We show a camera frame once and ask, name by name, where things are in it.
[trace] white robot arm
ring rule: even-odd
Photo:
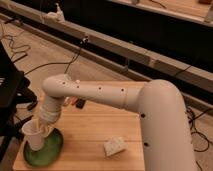
[[[146,171],[196,171],[183,97],[170,82],[154,80],[143,88],[98,86],[74,82],[68,75],[43,82],[46,94],[40,120],[55,123],[67,96],[76,96],[141,115]]]

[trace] wooden table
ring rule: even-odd
[[[145,84],[143,82],[104,83],[140,87]],[[39,171],[145,170],[140,117],[136,113],[87,101],[82,110],[71,105],[64,108],[56,127],[64,136],[62,152],[53,164],[37,169]],[[127,150],[106,157],[103,143],[119,136],[124,138]],[[14,171],[36,170],[23,159],[24,143],[13,165]]]
[[[131,3],[131,0],[118,0],[120,2]],[[153,0],[161,3],[167,10],[179,12],[183,14],[189,14],[201,18],[205,18],[210,5],[200,4],[198,0]],[[140,0],[139,5],[149,5],[153,7],[162,8],[161,5],[152,2],[151,0]]]

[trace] floor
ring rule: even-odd
[[[73,52],[59,47],[52,42],[42,39],[36,35],[33,35],[20,27],[14,26],[12,24],[3,25],[4,31],[6,34],[10,35],[19,35],[15,37],[15,45],[27,44],[31,46],[31,49],[28,51],[28,56],[16,63],[16,66],[25,72],[35,68],[38,65],[45,64],[48,62],[66,62],[71,59],[74,55]],[[11,55],[10,48],[8,47],[9,42],[3,40],[3,44],[7,52]],[[50,65],[27,75],[31,81],[30,88],[36,93],[38,97],[41,97],[43,92],[41,90],[42,80],[50,75],[55,75],[63,73],[65,71],[66,65]],[[79,56],[77,61],[70,66],[69,75],[73,80],[85,80],[85,81],[97,81],[97,80],[110,80],[110,81],[126,81],[130,80],[129,78],[120,75],[116,72],[113,72],[101,65],[98,65],[90,60],[85,59],[84,57]],[[25,106],[19,106],[17,116],[20,118],[25,118],[31,113],[24,109]],[[196,121],[197,128],[200,132],[204,133],[210,140],[213,141],[213,118],[205,115]],[[10,143],[10,146],[7,150],[7,153],[4,157],[2,163],[0,163],[1,171],[11,171],[12,165],[15,160],[18,148],[20,146],[18,140],[13,139]],[[196,149],[203,149],[206,147],[206,142],[198,135],[193,136],[193,144]],[[210,145],[208,151],[204,153],[195,153],[196,159],[199,164],[202,166],[204,171],[213,170],[213,146]]]

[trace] green base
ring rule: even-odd
[[[39,151],[31,150],[28,142],[24,146],[24,159],[34,167],[44,167],[54,162],[61,152],[63,136],[58,129],[45,138],[44,147]]]

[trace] cup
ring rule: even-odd
[[[43,131],[39,128],[38,119],[26,122],[22,127],[26,140],[33,151],[40,150],[44,145]]]

